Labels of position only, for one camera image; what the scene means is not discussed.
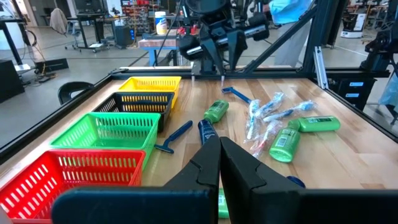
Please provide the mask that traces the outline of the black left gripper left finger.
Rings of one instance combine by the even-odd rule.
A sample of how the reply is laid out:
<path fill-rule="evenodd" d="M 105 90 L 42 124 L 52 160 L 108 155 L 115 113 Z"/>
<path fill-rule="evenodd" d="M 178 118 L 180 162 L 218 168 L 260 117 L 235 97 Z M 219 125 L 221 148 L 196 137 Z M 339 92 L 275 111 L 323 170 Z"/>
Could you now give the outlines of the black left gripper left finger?
<path fill-rule="evenodd" d="M 211 137 L 161 187 L 77 187 L 56 199 L 53 223 L 217 223 L 221 143 Z"/>

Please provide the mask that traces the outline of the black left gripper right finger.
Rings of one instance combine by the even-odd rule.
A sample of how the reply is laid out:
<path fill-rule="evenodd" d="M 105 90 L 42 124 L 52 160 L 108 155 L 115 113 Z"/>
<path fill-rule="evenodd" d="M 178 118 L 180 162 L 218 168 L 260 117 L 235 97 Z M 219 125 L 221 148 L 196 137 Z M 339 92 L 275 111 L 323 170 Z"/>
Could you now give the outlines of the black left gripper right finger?
<path fill-rule="evenodd" d="M 397 223 L 396 190 L 306 189 L 221 137 L 231 223 Z"/>

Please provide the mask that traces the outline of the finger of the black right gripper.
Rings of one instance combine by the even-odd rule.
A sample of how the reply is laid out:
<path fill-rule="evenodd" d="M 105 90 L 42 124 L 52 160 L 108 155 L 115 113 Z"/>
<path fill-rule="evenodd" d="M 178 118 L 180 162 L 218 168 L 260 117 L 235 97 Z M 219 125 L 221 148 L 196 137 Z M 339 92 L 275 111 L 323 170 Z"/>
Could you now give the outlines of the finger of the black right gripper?
<path fill-rule="evenodd" d="M 216 67 L 221 76 L 224 76 L 223 58 L 218 49 L 217 43 L 212 39 L 207 30 L 200 31 L 200 47 L 204 57 L 211 61 L 213 67 Z"/>
<path fill-rule="evenodd" d="M 246 35 L 241 29 L 234 29 L 227 33 L 229 66 L 231 70 L 236 69 L 236 64 L 241 54 L 248 48 Z"/>

